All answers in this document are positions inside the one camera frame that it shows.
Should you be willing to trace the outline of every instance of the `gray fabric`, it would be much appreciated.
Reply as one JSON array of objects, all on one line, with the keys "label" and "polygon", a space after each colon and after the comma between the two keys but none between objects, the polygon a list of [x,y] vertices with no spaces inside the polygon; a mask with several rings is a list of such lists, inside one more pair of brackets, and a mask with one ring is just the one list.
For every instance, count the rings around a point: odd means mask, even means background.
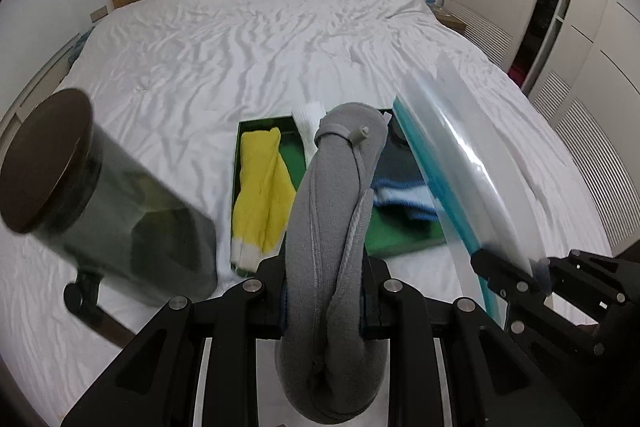
[{"label": "gray fabric", "polygon": [[369,226],[369,187],[386,140],[380,112],[363,104],[336,107],[321,121],[349,131],[366,126],[355,147],[341,136],[319,137],[291,210],[286,238],[287,328],[276,346],[276,367],[291,404],[323,424],[347,421],[376,397],[386,341],[363,341],[360,280]]}]

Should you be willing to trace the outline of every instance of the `white bedsheet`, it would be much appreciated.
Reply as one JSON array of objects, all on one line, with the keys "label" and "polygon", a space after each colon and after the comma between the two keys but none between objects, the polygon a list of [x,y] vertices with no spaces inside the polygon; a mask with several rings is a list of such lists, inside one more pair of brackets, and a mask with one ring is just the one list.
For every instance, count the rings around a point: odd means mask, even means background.
[{"label": "white bedsheet", "polygon": [[[241,120],[321,100],[390,107],[394,79],[434,73],[445,52],[504,138],[530,187],[548,255],[610,254],[593,200],[566,149],[508,77],[439,25],[421,0],[144,0],[92,33],[62,87],[80,87],[97,122],[218,231],[221,294],[229,268],[233,158]],[[0,229],[0,353],[50,425],[117,354],[64,308],[71,266]],[[446,247],[388,262],[425,295],[462,295]],[[134,330],[156,311],[107,287],[100,304]],[[309,425],[284,400],[270,343],[258,346],[260,424]],[[386,425],[386,391],[352,425]]]}]

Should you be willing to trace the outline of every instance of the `metal screw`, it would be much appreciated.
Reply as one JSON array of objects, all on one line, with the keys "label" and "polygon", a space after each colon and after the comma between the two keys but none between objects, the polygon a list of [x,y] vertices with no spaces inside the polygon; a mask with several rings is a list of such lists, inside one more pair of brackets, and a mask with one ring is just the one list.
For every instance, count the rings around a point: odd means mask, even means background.
[{"label": "metal screw", "polygon": [[178,295],[177,297],[171,297],[171,299],[169,299],[169,308],[171,308],[172,310],[181,310],[187,305],[188,302],[189,301],[187,300],[187,297],[183,297],[181,295]]},{"label": "metal screw", "polygon": [[387,279],[383,284],[388,292],[399,292],[402,289],[402,283],[398,279]]},{"label": "metal screw", "polygon": [[514,321],[511,323],[511,331],[516,335],[521,334],[524,331],[524,322],[522,321]]},{"label": "metal screw", "polygon": [[246,292],[257,292],[262,288],[262,283],[257,279],[247,279],[242,283],[242,289]]},{"label": "metal screw", "polygon": [[476,309],[476,303],[471,299],[460,299],[458,301],[458,308],[463,312],[472,312]]}]

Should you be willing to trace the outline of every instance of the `green box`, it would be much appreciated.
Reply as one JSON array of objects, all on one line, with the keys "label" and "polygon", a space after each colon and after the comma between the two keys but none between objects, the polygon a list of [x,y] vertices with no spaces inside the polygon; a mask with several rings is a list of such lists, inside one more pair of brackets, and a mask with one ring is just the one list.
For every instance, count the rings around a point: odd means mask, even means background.
[{"label": "green box", "polygon": [[[280,155],[289,170],[291,183],[295,190],[300,187],[300,182],[306,171],[305,149],[293,117],[282,116],[242,121],[238,124],[238,137],[236,138],[233,204],[236,204],[240,193],[240,137],[246,132],[268,131],[274,127],[280,130]],[[398,207],[374,207],[365,238],[365,247],[369,255],[383,258],[423,250],[442,245],[445,242],[444,233],[437,221],[408,219],[405,211]],[[236,272],[243,276],[247,275],[242,270],[236,270]]]}]

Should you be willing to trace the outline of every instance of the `plastic storage bag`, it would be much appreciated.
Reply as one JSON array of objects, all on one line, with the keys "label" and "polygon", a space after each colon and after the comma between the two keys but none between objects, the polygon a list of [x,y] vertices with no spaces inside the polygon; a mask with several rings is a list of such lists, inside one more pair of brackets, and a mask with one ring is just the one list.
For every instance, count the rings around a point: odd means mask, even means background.
[{"label": "plastic storage bag", "polygon": [[491,249],[550,291],[526,182],[450,60],[440,55],[436,78],[419,75],[401,80],[394,112],[444,213],[438,217],[463,291],[476,299],[480,292],[486,311],[499,321],[497,300],[485,281],[479,290],[470,283],[468,256],[479,248]]}]

